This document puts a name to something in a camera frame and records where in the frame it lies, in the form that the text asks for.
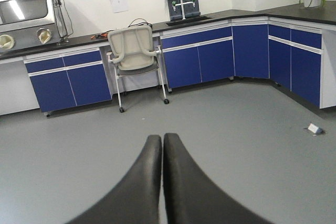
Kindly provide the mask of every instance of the office chair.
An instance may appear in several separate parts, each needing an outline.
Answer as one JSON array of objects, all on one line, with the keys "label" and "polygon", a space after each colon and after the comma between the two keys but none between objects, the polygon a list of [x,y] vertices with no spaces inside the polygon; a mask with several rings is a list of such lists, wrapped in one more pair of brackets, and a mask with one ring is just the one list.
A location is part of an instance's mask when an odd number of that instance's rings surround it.
[{"label": "office chair", "polygon": [[168,224],[272,224],[210,180],[175,133],[164,136],[163,192]]},{"label": "office chair", "polygon": [[168,104],[169,100],[166,97],[162,70],[157,59],[162,51],[160,46],[158,46],[157,51],[153,49],[151,27],[147,25],[133,26],[111,31],[108,33],[108,40],[112,52],[107,53],[107,58],[114,67],[120,113],[123,113],[125,109],[121,106],[118,80],[121,79],[125,94],[126,89],[122,77],[138,76],[152,71],[156,71],[158,86],[162,85],[164,104]]},{"label": "office chair", "polygon": [[159,224],[162,141],[150,135],[125,176],[67,224]]}]

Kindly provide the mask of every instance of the blue cabinet door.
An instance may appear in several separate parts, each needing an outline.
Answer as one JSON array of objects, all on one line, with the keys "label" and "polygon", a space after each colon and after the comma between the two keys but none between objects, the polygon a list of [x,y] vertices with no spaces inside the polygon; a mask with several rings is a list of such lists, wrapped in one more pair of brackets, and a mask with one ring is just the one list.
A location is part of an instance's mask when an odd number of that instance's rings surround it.
[{"label": "blue cabinet door", "polygon": [[76,106],[66,71],[31,76],[30,80],[42,112]]},{"label": "blue cabinet door", "polygon": [[270,79],[290,89],[290,45],[269,40]]},{"label": "blue cabinet door", "polygon": [[170,88],[201,82],[197,47],[165,52],[164,62]]},{"label": "blue cabinet door", "polygon": [[321,55],[292,47],[292,91],[320,105]]},{"label": "blue cabinet door", "polygon": [[269,78],[267,25],[234,26],[235,75]]},{"label": "blue cabinet door", "polygon": [[198,48],[202,82],[234,76],[232,40]]},{"label": "blue cabinet door", "polygon": [[77,106],[111,100],[102,64],[68,70]]}]

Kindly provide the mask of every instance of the cable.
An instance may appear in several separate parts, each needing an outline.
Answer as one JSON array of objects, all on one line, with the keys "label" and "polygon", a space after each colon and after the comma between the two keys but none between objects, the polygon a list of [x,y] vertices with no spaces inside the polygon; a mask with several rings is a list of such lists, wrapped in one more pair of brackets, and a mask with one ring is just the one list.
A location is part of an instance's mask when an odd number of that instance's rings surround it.
[{"label": "cable", "polygon": [[64,5],[64,9],[65,9],[65,11],[66,11],[66,13],[67,13],[67,15],[68,15],[68,18],[69,18],[69,20],[70,20],[70,27],[71,27],[71,33],[70,34],[68,34],[68,36],[70,36],[70,35],[72,35],[72,34],[74,34],[74,29],[73,29],[73,26],[72,26],[72,20],[71,20],[71,18],[70,18],[70,15],[69,15],[69,13],[68,13],[68,10],[67,10],[67,8],[66,8],[66,6],[65,6],[65,1],[63,0],[63,5]]},{"label": "cable", "polygon": [[[143,20],[143,22],[140,22],[140,23],[137,23],[137,24],[133,24],[134,21],[136,20]],[[145,26],[145,25],[148,25],[150,27],[152,27],[153,25],[151,23],[148,23],[147,20],[143,19],[143,18],[136,18],[135,20],[133,20],[129,25],[128,27],[131,27],[131,26]]]}]

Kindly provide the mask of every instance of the white cabinet trim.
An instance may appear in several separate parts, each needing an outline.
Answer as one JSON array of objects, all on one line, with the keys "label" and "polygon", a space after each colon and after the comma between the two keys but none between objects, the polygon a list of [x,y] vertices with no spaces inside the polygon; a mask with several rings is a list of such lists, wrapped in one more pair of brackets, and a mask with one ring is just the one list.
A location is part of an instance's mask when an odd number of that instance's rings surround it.
[{"label": "white cabinet trim", "polygon": [[89,63],[84,63],[84,64],[79,64],[79,65],[73,65],[69,67],[63,67],[63,68],[54,68],[54,69],[48,69],[48,70],[43,70],[39,72],[33,72],[29,73],[28,76],[41,76],[43,74],[48,74],[48,73],[56,73],[56,72],[61,72],[61,71],[66,71],[66,70],[71,70],[71,69],[77,69],[77,68],[85,68],[85,67],[90,67],[90,66],[95,66],[95,65],[100,65],[103,64],[101,60],[99,61],[94,61],[94,62],[89,62]]},{"label": "white cabinet trim", "polygon": [[214,43],[223,42],[223,41],[228,41],[228,40],[232,40],[232,36],[226,37],[226,38],[220,38],[220,39],[213,39],[213,40],[198,42],[198,43],[189,44],[189,45],[166,48],[166,49],[163,49],[162,51],[163,52],[172,52],[172,51],[177,51],[177,50],[181,50],[181,49],[205,46],[205,45],[214,44]]},{"label": "white cabinet trim", "polygon": [[58,54],[53,54],[53,55],[47,55],[44,57],[37,57],[37,58],[32,58],[32,59],[27,59],[24,60],[24,64],[27,63],[32,63],[32,62],[39,62],[39,61],[43,61],[43,60],[52,60],[52,59],[57,59],[57,58],[61,58],[61,57],[67,57],[67,56],[73,56],[73,55],[79,55],[79,54],[84,54],[86,52],[95,52],[95,51],[99,51],[98,47],[95,48],[88,48],[88,49],[81,49],[81,50],[75,50],[75,51],[67,51],[64,53],[58,53]]},{"label": "white cabinet trim", "polygon": [[210,31],[210,30],[216,30],[216,29],[220,29],[220,28],[226,28],[226,27],[230,27],[231,24],[222,24],[222,25],[216,25],[216,26],[207,26],[207,27],[201,27],[201,28],[193,28],[193,29],[186,29],[184,31],[180,31],[177,33],[164,33],[161,36],[161,39],[168,39],[168,38],[174,38],[174,37],[178,37],[178,36],[183,36],[183,35],[189,35],[189,34],[196,34],[196,33],[201,33],[203,31]]},{"label": "white cabinet trim", "polygon": [[278,37],[274,37],[272,35],[268,35],[268,38],[270,40],[274,40],[274,41],[277,41],[277,42],[280,42],[280,43],[283,43],[283,44],[286,44],[286,45],[290,45],[292,47],[297,47],[297,48],[300,48],[300,49],[303,49],[303,50],[306,50],[306,51],[309,51],[309,52],[314,52],[315,54],[323,54],[323,49],[318,49],[318,48],[315,48],[315,47],[309,47],[309,46],[306,46],[306,45],[302,45],[302,44],[299,44],[299,43],[296,43],[296,42],[292,42],[292,41],[289,41],[289,40],[286,40],[286,39],[281,39],[281,38],[278,38]]}]

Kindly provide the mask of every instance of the lab bench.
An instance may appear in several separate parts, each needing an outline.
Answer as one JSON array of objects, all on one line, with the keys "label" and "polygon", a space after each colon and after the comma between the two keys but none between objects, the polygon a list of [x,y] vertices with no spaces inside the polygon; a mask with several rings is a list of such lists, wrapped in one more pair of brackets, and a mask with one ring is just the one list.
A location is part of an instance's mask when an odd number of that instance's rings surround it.
[{"label": "lab bench", "polygon": [[[336,2],[327,1],[324,8],[291,5],[259,12],[227,10],[207,14],[208,19],[194,23],[153,24],[154,41],[163,48],[169,90],[233,76],[265,78],[319,108],[335,106],[335,10]],[[0,114],[35,108],[49,111],[111,99],[113,80],[105,60],[109,44],[106,39],[90,37],[70,38],[69,43],[60,46],[45,45],[0,55]],[[39,62],[55,65],[31,69]],[[55,89],[40,87],[46,82],[40,81],[44,78],[51,83],[56,81],[49,86]],[[132,89],[156,85],[155,76],[140,82],[143,83],[129,85],[133,85]],[[50,103],[55,99],[52,93],[62,92],[68,94],[62,97],[69,98],[57,99],[63,105],[45,106],[41,102],[44,99]]]}]

